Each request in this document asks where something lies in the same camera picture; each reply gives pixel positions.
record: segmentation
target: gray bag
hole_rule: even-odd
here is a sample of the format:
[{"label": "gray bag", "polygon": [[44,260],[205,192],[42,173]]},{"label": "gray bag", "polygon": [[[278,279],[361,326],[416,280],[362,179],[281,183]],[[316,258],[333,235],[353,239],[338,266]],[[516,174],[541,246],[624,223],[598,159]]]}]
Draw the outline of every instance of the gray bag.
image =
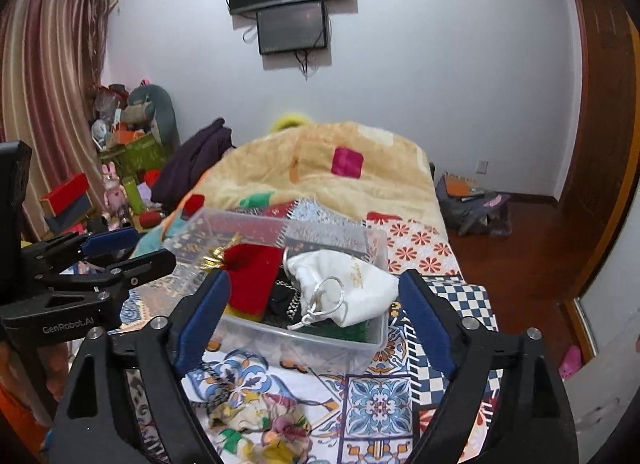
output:
[{"label": "gray bag", "polygon": [[449,196],[442,176],[436,185],[436,196],[447,229],[455,229],[460,237],[467,233],[492,237],[508,237],[511,234],[507,205],[510,195],[485,192],[481,197],[463,202]]}]

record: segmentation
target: red square patch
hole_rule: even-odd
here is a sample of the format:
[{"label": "red square patch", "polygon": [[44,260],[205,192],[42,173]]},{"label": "red square patch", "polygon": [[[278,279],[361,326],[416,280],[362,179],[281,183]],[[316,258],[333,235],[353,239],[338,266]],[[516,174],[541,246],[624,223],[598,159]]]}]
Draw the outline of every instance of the red square patch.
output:
[{"label": "red square patch", "polygon": [[337,147],[334,152],[334,161],[331,164],[331,173],[339,177],[359,179],[363,162],[362,153],[345,147]]}]

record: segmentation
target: green box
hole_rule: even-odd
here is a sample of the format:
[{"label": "green box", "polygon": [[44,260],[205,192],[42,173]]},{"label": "green box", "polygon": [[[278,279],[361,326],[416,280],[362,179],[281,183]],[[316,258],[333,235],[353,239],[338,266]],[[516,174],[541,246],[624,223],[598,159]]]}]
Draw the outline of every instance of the green box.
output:
[{"label": "green box", "polygon": [[138,179],[138,172],[162,169],[171,153],[171,148],[158,144],[153,135],[148,134],[129,144],[102,151],[98,156],[103,164],[113,161],[120,180],[130,176],[140,184],[142,180]]}]

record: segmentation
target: purple clothing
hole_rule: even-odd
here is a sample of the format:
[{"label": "purple clothing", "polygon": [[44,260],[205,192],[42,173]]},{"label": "purple clothing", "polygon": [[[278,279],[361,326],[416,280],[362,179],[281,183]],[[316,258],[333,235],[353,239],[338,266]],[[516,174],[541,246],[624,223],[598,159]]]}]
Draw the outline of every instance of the purple clothing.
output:
[{"label": "purple clothing", "polygon": [[216,119],[175,151],[151,188],[152,202],[162,204],[162,208],[168,212],[178,207],[202,174],[233,147],[231,129],[224,124],[224,119]]}]

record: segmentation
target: green bottle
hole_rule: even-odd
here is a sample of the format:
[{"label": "green bottle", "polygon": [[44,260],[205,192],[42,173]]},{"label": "green bottle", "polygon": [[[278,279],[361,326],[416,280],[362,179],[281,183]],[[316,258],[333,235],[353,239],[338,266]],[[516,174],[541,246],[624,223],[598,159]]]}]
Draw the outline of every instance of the green bottle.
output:
[{"label": "green bottle", "polygon": [[129,200],[129,206],[133,209],[135,215],[140,215],[146,211],[146,206],[142,201],[138,186],[133,177],[125,177],[122,180],[124,190],[127,192],[127,199]]}]

